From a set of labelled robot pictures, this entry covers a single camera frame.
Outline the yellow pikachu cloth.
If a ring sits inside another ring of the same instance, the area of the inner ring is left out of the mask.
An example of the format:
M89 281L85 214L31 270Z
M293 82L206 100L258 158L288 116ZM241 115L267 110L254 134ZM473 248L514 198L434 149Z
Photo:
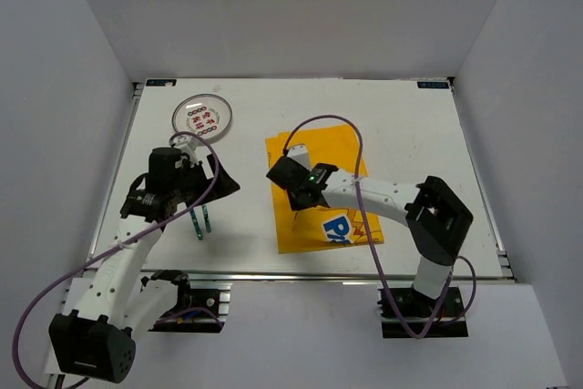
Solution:
M339 169L354 171L359 143L349 126L302 129L293 135L291 141L287 140L288 136L287 132L282 132L266 139L270 165L279 159L284 146L293 148L304 145L308 149L311 166L328 163ZM315 207L293 211L287 194L275 184L271 184L271 197L280 253L324 251L368 244L359 210Z

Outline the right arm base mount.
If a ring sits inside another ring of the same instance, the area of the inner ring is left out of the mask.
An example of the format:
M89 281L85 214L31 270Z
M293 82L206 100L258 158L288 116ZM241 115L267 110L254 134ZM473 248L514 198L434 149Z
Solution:
M403 326L397 319L384 289L380 288L377 301L381 316L382 336L384 339L409 338ZM427 301L421 296L415 296L411 288L392 288L393 297L397 308L400 310L410 328L419 333L429 320L429 316L435 307L435 303ZM458 287L450 286L442 307L436 314L432 326L425 338L467 338L469 336L464 310L462 294Z

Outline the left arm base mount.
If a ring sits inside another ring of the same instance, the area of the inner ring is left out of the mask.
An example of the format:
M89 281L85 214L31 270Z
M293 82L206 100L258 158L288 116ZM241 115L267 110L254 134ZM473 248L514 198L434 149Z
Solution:
M177 287L176 305L165 311L150 329L154 333L219 333L226 322L230 304L230 286L213 282L193 282L179 270L155 271L140 278L140 290L154 281L170 282Z

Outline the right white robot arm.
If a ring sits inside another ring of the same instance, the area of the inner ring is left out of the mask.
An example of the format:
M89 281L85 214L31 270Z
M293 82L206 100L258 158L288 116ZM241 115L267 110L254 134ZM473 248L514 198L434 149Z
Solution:
M419 184L398 184L355 177L333 164L306 167L306 150L281 156L267 178L288 195L295 211L324 207L364 207L367 212L404 225L412 234L420 261L411 302L430 315L445 302L443 288L474 216L446 182L428 176Z

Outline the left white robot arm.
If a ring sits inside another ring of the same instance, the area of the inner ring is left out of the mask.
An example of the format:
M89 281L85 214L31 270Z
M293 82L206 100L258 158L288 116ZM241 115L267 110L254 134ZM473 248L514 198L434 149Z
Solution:
M212 175L206 175L196 150L208 145L195 134L178 132L166 147L152 149L148 170L130 185L114 241L109 252L101 254L102 262L87 290L69 313L57 314L49 325L61 372L120 384L146 332L183 315L216 316L194 305L185 272L140 275L171 222L240 189L214 151L207 157Z

